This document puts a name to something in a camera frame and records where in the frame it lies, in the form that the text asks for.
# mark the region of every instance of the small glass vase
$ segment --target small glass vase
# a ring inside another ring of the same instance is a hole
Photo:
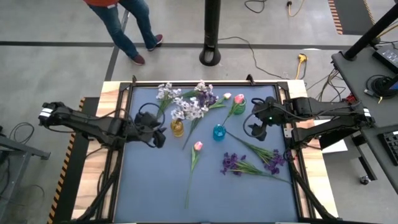
[[[235,115],[243,114],[245,109],[246,109],[246,99],[244,99],[242,103],[238,104],[238,106],[234,111],[234,114]]]
[[[213,128],[213,139],[216,141],[222,141],[225,138],[226,129],[225,126],[217,124]]]
[[[170,127],[175,137],[182,137],[184,135],[184,125],[181,120],[173,120]]]

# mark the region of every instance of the person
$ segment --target person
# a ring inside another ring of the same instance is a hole
[[[137,65],[145,64],[144,58],[138,53],[136,46],[124,34],[118,17],[118,4],[137,19],[137,24],[148,51],[153,51],[163,41],[163,35],[153,35],[150,29],[149,8],[144,0],[84,0],[87,5],[101,18],[112,40]]]

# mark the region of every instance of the sneaker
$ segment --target sneaker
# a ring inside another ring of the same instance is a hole
[[[163,35],[162,35],[162,34],[157,34],[157,35],[155,36],[155,38],[156,38],[156,46],[155,46],[153,49],[148,49],[148,51],[153,51],[153,50],[155,50],[155,48],[156,48],[159,44],[161,44],[161,43],[163,42]]]
[[[143,65],[145,64],[145,59],[141,56],[141,55],[137,55],[134,58],[132,58],[132,61],[136,64],[136,65]]]

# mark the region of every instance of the gray floor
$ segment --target gray floor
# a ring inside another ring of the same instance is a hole
[[[243,0],[222,1],[220,38],[240,36],[252,44],[350,45],[359,36],[336,33],[327,0],[306,0],[295,18],[286,15],[284,1],[269,0],[261,14],[250,12]],[[147,0],[152,28],[165,35],[166,43],[203,42],[204,0]],[[393,0],[368,0],[374,18],[379,19]],[[294,0],[294,10],[299,4]],[[124,9],[119,7],[119,17]],[[130,16],[126,34],[142,42],[134,17]],[[383,40],[397,40],[398,29]],[[0,1],[0,41],[39,42],[110,42],[101,21],[82,0]],[[224,40],[222,43],[242,43]],[[48,161],[33,158],[15,201],[8,223],[28,219],[28,223],[47,220],[55,186],[68,142],[67,134],[52,133],[38,127],[37,115],[45,101],[62,101],[76,108],[83,96],[98,96],[104,80],[112,47],[6,47],[0,46],[0,125],[8,133],[17,123],[27,121],[36,127],[29,145],[52,152]],[[138,67],[120,52],[112,80],[235,80],[252,74],[255,79],[274,79],[257,70],[249,49],[221,49],[221,63],[204,67],[198,61],[200,49],[160,48],[154,52],[139,49],[146,65]],[[330,55],[337,50],[255,50],[258,66],[285,78],[294,78],[297,55],[308,56],[307,86],[329,74],[333,68]],[[344,86],[340,80],[333,81]],[[315,97],[323,82],[308,91]],[[324,100],[336,96],[327,88]],[[398,196],[370,151],[378,181],[368,186],[358,184],[363,170],[357,160],[345,156],[325,156],[332,190],[340,217],[365,222],[396,223]],[[45,190],[41,199],[38,184]]]

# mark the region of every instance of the wooden board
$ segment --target wooden board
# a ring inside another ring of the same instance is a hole
[[[172,82],[177,83],[178,81],[155,81],[158,82]],[[225,82],[225,81],[205,81],[205,82]],[[275,80],[259,80],[257,82],[275,82]],[[302,80],[286,80],[289,85],[289,94],[291,98],[296,98],[300,96],[307,96],[305,90],[305,85]],[[116,100],[118,98],[120,82],[104,82],[101,96],[99,98],[99,105],[97,110],[97,116],[103,116],[109,112],[115,110]],[[297,123],[298,127],[309,128],[314,126],[313,121],[305,121]],[[312,140],[310,142],[311,146],[319,147],[319,141]],[[88,153],[99,148],[97,142],[91,142],[88,147]],[[322,151],[318,149],[305,148],[302,149],[303,157],[305,161],[305,168],[307,170],[308,181],[310,182],[310,188],[317,196],[322,205],[335,217],[338,216],[337,209],[335,205],[335,200],[333,198],[333,193],[331,191],[328,174],[326,171],[325,162],[323,161]],[[78,189],[78,194],[75,202],[75,207],[73,209],[72,218],[78,218],[84,213],[90,203],[94,200],[97,194],[97,184],[98,179],[104,170],[105,160],[106,160],[106,150],[97,152],[91,155],[85,161],[85,166],[83,168],[83,174],[80,181],[80,186]],[[106,217],[108,214],[108,205],[110,190],[108,191],[107,197],[105,198],[103,216]],[[309,217],[307,201],[304,193],[301,189],[300,200],[302,203],[303,213],[305,217]]]

